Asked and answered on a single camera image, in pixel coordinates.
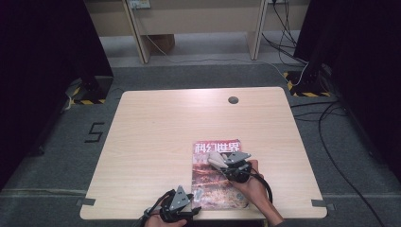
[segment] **desk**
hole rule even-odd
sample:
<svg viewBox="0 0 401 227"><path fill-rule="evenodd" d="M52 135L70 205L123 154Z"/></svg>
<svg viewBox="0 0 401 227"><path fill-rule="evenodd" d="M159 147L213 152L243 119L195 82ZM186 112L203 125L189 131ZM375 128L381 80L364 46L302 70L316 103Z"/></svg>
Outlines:
<svg viewBox="0 0 401 227"><path fill-rule="evenodd" d="M132 30L141 60L148 63L146 35L247 32L251 59L257 58L267 0L152 0L151 9L130 9Z"/></svg>
<svg viewBox="0 0 401 227"><path fill-rule="evenodd" d="M239 99L237 104L228 101ZM167 190L192 179L192 144L239 139L259 160L284 218L323 218L325 207L281 88L126 92L115 113L87 199L84 219L135 219ZM250 209L203 211L195 219L264 218Z"/></svg>

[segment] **wooden tabletop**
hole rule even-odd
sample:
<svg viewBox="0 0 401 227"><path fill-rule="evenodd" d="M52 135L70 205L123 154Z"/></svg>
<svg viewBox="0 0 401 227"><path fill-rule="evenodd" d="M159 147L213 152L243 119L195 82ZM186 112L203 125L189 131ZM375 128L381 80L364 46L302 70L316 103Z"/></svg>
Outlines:
<svg viewBox="0 0 401 227"><path fill-rule="evenodd" d="M230 96L238 98L231 104ZM192 145L238 139L259 161L284 218L323 218L322 200L286 95L278 87L133 91L122 96L82 205L84 219L138 219L166 191L191 192ZM264 218L245 210L194 219Z"/></svg>

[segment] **desk leg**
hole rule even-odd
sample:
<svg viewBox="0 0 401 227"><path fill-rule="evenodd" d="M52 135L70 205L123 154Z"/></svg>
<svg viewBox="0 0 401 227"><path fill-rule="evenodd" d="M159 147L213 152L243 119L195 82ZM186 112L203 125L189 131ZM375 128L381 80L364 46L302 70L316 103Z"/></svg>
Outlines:
<svg viewBox="0 0 401 227"><path fill-rule="evenodd" d="M130 9L128 1L122 1L126 14L128 16L128 20L130 21L130 27L136 43L136 49L138 50L139 59L141 60L141 63L148 63L150 58L150 50L144 42L144 39L147 39L148 37L139 35L139 27L137 21L135 20L135 14L133 13L132 9Z"/></svg>
<svg viewBox="0 0 401 227"><path fill-rule="evenodd" d="M250 50L251 60L257 60L259 53L260 40L262 37L263 27L265 25L266 11L268 8L268 0L260 1L260 10L256 31L250 31L247 34L248 48Z"/></svg>

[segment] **book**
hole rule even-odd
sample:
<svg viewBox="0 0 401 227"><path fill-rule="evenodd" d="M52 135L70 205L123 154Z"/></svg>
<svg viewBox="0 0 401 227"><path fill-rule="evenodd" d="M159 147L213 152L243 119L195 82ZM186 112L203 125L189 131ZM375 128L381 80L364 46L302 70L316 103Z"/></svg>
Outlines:
<svg viewBox="0 0 401 227"><path fill-rule="evenodd" d="M207 159L216 151L230 156L241 151L241 143L234 140L197 141L193 144L192 156L192 207L202 210L244 209L248 200L234 188L220 171L212 167Z"/></svg>

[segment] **yellow and black hazard tape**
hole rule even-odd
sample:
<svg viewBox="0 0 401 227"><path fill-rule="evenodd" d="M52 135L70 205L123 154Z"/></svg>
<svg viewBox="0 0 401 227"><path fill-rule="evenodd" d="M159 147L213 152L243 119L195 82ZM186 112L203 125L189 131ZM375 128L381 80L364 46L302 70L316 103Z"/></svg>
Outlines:
<svg viewBox="0 0 401 227"><path fill-rule="evenodd" d="M288 73L287 72L284 73L283 75L284 75L284 78L288 77ZM313 97L313 96L330 96L330 93L328 93L328 92L322 92L322 93L311 93L311 92L302 92L302 93L300 93L300 92L296 92L295 89L294 89L294 86L292 85L290 80L288 80L287 87L289 89L289 93L292 96L310 96L310 97Z"/></svg>
<svg viewBox="0 0 401 227"><path fill-rule="evenodd" d="M70 104L78 104L78 105L93 105L93 104L104 104L106 99L91 99L91 100L79 100L74 99L74 96L79 92L80 86L74 91L73 98L70 101Z"/></svg>

